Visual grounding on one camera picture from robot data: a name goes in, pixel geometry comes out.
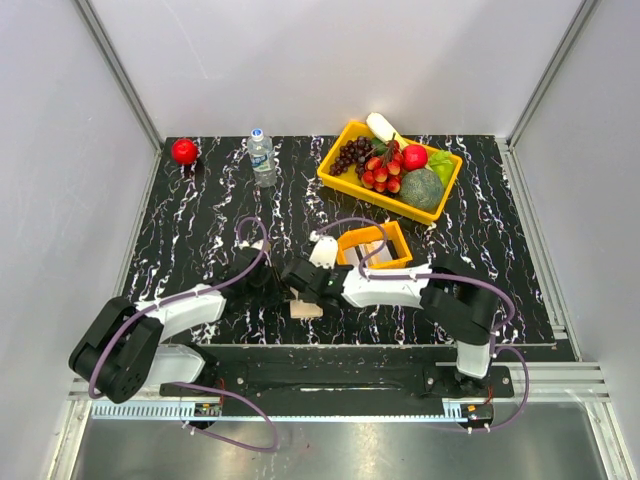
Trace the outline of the small yellow card bin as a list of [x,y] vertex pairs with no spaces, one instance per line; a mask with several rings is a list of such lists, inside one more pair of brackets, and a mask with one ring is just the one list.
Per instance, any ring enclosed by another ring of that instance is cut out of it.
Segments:
[[413,255],[397,221],[382,224],[386,235],[378,227],[370,226],[349,230],[338,240],[338,265],[357,267],[361,260],[372,269],[402,269],[413,260]]

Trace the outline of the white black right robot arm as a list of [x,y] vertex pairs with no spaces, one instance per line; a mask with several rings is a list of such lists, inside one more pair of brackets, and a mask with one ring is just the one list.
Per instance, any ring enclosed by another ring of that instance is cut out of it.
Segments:
[[339,265],[337,257],[337,240],[322,236],[311,256],[294,258],[281,278],[300,300],[326,313],[376,305],[422,310],[455,342],[457,388],[475,396],[489,386],[494,315],[498,302],[508,300],[501,290],[453,258],[409,268],[373,269],[363,262]]

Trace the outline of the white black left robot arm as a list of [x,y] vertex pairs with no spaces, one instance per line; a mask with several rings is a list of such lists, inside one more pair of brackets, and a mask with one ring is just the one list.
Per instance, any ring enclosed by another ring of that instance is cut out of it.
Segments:
[[268,260],[269,243],[241,244],[233,262],[210,283],[156,301],[131,302],[119,296],[106,302],[72,350],[68,365],[90,383],[89,394],[115,404],[146,386],[183,383],[193,394],[213,390],[217,372],[197,346],[170,346],[171,337],[258,300],[280,301],[276,272]]

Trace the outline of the credit card stack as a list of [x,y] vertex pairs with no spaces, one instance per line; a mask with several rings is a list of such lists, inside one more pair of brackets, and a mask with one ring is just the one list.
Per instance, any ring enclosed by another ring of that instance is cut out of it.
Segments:
[[368,268],[384,268],[385,264],[398,259],[398,254],[392,241],[376,240],[369,243],[361,243],[344,251],[346,263],[354,266],[357,266],[367,255],[370,255],[366,262]]

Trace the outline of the beige leather card holder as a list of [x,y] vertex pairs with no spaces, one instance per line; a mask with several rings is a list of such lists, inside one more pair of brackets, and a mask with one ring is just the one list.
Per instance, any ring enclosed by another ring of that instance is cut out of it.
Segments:
[[293,294],[293,299],[289,302],[292,319],[314,319],[323,316],[323,309],[320,306],[300,300],[297,290],[291,288],[290,291]]

